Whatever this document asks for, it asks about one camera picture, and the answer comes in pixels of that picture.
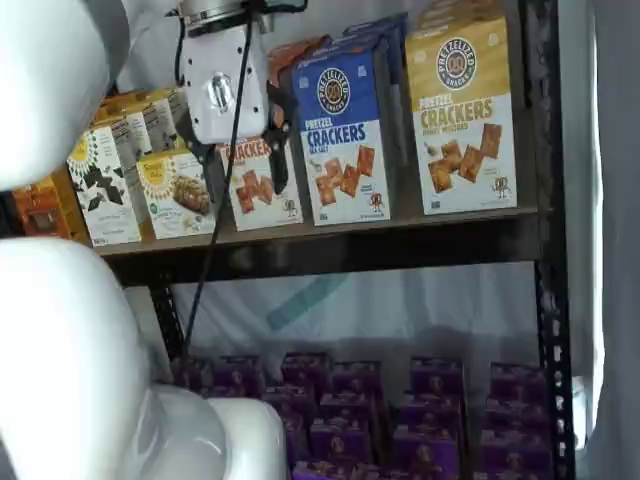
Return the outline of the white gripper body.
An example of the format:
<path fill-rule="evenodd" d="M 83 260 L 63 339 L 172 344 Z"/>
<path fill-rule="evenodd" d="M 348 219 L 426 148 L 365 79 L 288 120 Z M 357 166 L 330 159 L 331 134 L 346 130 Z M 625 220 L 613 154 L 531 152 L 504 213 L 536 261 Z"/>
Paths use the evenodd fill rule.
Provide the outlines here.
<path fill-rule="evenodd" d="M 268 123 L 268 61 L 257 24 L 184 41 L 184 91 L 194 133 L 202 143 L 261 135 Z"/>

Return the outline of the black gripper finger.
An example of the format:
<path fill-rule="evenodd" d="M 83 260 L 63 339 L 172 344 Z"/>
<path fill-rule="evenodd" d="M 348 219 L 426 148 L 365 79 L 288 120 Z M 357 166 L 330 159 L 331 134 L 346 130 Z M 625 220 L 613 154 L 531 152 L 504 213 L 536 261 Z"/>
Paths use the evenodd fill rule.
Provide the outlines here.
<path fill-rule="evenodd" d="M 213 144 L 201 143 L 194 132 L 189 110 L 176 123 L 178 136 L 203 167 L 204 181 L 213 203 L 221 203 L 225 189 L 225 172 Z"/>
<path fill-rule="evenodd" d="M 270 113 L 263 140 L 270 150 L 269 165 L 274 193 L 280 195 L 289 180 L 285 146 L 291 133 L 292 97 L 271 82 L 267 82 L 267 98 Z"/>

